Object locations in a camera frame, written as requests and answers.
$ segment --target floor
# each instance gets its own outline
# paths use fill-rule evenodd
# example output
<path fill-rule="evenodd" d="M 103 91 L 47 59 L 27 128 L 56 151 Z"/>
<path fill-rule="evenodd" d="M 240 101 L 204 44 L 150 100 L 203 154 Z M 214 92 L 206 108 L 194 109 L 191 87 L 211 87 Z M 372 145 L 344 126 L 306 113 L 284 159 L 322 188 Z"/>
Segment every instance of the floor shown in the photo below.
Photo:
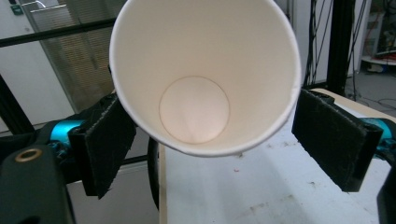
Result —
<path fill-rule="evenodd" d="M 149 136 L 140 128 L 127 158 L 147 153 Z M 121 166 L 110 191 L 101 200 L 85 195 L 80 181 L 67 186 L 77 224 L 158 224 L 159 212 L 151 196 L 146 162 Z"/>
<path fill-rule="evenodd" d="M 363 64 L 355 76 L 356 101 L 396 118 L 396 68 L 384 73 L 368 72 Z M 353 78 L 346 81 L 346 96 L 353 99 Z"/>

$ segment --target cup bottom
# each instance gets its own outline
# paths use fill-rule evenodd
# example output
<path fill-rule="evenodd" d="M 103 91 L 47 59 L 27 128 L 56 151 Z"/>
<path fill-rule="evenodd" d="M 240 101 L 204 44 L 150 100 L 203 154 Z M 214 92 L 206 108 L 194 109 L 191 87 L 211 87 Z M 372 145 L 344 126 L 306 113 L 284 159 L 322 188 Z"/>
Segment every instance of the cup bottom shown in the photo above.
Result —
<path fill-rule="evenodd" d="M 225 129 L 230 105 L 223 89 L 205 77 L 183 77 L 172 83 L 160 102 L 163 127 L 177 140 L 202 144 Z"/>

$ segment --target paper cup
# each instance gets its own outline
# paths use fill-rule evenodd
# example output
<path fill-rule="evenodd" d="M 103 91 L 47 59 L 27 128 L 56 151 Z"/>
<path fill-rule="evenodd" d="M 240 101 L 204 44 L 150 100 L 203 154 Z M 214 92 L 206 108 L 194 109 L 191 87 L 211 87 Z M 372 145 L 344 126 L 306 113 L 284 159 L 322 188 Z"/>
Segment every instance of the paper cup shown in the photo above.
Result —
<path fill-rule="evenodd" d="M 201 157 L 265 141 L 301 87 L 295 36 L 272 0 L 130 0 L 113 29 L 110 67 L 137 125 Z"/>

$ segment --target white table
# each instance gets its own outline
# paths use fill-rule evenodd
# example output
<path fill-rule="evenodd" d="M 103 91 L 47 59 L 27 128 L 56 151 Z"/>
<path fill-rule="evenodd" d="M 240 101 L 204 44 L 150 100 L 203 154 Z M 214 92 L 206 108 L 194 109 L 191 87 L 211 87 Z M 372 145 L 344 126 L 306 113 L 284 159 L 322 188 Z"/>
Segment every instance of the white table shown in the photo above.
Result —
<path fill-rule="evenodd" d="M 356 117 L 393 119 L 318 91 Z M 293 117 L 242 155 L 196 158 L 161 148 L 160 223 L 378 223 L 376 195 L 389 165 L 372 160 L 360 192 L 343 192 L 291 133 Z"/>

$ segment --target wire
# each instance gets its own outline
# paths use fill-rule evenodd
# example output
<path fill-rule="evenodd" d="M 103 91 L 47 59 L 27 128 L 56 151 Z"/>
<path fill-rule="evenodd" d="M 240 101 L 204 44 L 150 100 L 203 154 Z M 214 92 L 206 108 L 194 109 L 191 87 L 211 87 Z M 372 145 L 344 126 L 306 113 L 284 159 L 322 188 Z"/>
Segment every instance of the wire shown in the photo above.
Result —
<path fill-rule="evenodd" d="M 384 98 L 384 99 L 379 99 L 379 100 L 373 100 L 373 99 L 370 99 L 370 98 L 367 98 L 367 97 L 361 97 L 361 98 L 363 98 L 365 100 L 368 100 L 368 101 L 371 101 L 371 102 L 374 102 L 374 103 L 377 103 L 379 105 L 382 105 L 385 108 L 388 108 L 388 109 L 391 109 L 391 110 L 396 110 L 396 106 L 383 103 L 383 101 L 395 101 L 396 102 L 396 99 Z"/>
<path fill-rule="evenodd" d="M 352 35 L 352 46 L 351 46 L 351 50 L 349 53 L 349 57 L 347 60 L 347 64 L 350 64 L 350 60 L 352 58 L 352 86 L 353 86 L 353 100 L 356 102 L 356 69 L 355 69 L 355 45 L 356 45 L 356 41 L 358 40 L 358 35 L 359 35 L 359 31 L 360 31 L 360 27 L 361 27 L 361 21 L 363 18 L 363 14 L 364 14 L 364 9 L 366 8 L 366 0 L 363 1 L 363 3 L 361 4 L 361 11 L 359 13 L 359 17 L 358 17 L 358 21 L 356 22 L 356 25 L 353 29 L 353 35 Z"/>
<path fill-rule="evenodd" d="M 367 103 L 367 102 L 365 102 L 365 101 L 363 101 L 363 100 L 358 100 L 358 101 L 356 101 L 356 102 L 358 102 L 358 103 L 363 103 L 364 105 L 367 105 L 368 107 L 370 107 L 370 104 Z"/>
<path fill-rule="evenodd" d="M 305 77 L 304 77 L 304 87 L 308 85 L 314 85 L 317 78 L 317 71 L 318 71 L 318 64 L 320 62 L 320 56 L 324 45 L 324 39 L 326 37 L 326 33 L 328 30 L 330 15 L 332 12 L 332 3 L 331 1 L 326 24 L 324 27 L 324 34 L 321 39 L 321 42 L 318 42 L 318 28 L 320 26 L 320 22 L 323 15 L 323 8 L 325 4 L 325 0 L 323 0 L 320 6 L 319 17 L 317 19 L 317 0 L 311 0 L 311 11 L 310 11 L 310 20 L 309 20 L 309 50 L 308 50 L 308 57 L 306 61 L 306 68 L 305 68 Z"/>

